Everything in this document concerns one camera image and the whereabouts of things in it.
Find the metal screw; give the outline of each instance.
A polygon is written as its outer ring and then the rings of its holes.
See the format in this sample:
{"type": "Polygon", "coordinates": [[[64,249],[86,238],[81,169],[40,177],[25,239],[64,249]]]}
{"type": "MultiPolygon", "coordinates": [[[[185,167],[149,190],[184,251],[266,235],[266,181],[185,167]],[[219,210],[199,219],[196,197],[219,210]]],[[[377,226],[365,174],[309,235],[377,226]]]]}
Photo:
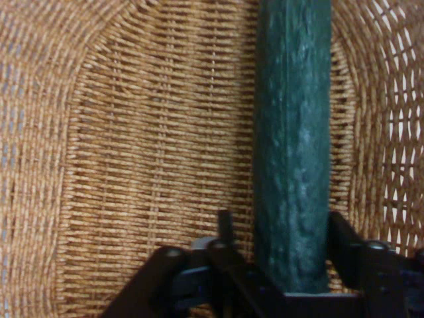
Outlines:
{"type": "Polygon", "coordinates": [[[378,240],[371,240],[367,243],[368,247],[373,248],[374,250],[386,250],[387,245],[378,240]]]}
{"type": "Polygon", "coordinates": [[[168,257],[177,257],[179,255],[181,255],[181,251],[176,248],[171,248],[166,252],[166,256],[168,257]]]}

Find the wicker weave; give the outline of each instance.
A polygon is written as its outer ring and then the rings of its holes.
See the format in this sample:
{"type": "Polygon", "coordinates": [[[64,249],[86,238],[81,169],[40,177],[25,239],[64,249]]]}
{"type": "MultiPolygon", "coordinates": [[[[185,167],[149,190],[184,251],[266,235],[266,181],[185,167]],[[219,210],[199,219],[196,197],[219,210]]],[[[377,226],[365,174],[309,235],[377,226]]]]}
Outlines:
{"type": "MultiPolygon", "coordinates": [[[[421,4],[333,1],[331,208],[408,255],[424,244],[421,4]]],[[[257,6],[0,0],[2,317],[96,316],[222,207],[252,258],[257,6]]]]}

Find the green marbled cylinder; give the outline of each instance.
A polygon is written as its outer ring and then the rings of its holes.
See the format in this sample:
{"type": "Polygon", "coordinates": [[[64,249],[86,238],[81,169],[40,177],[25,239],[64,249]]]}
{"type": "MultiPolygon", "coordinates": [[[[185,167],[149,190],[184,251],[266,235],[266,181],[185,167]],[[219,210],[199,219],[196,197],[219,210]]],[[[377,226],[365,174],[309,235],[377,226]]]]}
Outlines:
{"type": "Polygon", "coordinates": [[[327,291],[330,46],[330,0],[260,2],[255,257],[284,292],[327,291]]]}

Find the woven rattan surface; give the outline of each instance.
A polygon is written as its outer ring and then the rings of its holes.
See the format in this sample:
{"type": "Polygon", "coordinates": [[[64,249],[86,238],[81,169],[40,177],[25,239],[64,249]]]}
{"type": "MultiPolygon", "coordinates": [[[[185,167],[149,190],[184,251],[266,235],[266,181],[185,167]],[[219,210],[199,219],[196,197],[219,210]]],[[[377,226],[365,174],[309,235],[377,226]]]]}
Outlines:
{"type": "MultiPolygon", "coordinates": [[[[96,316],[155,248],[213,235],[220,208],[252,259],[257,8],[0,1],[2,317],[96,316]]],[[[423,21],[421,0],[333,1],[331,208],[408,255],[423,21]]]]}

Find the black clamp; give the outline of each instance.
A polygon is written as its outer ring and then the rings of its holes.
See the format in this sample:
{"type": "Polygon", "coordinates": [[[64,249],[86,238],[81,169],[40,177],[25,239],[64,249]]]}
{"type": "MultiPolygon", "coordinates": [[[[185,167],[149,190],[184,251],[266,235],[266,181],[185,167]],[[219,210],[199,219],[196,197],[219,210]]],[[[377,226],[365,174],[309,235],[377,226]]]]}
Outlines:
{"type": "Polygon", "coordinates": [[[219,214],[219,238],[192,251],[159,248],[102,314],[188,317],[209,303],[229,317],[424,317],[424,251],[404,258],[379,241],[363,241],[339,213],[329,217],[329,259],[352,294],[281,293],[234,245],[231,214],[219,214]]]}

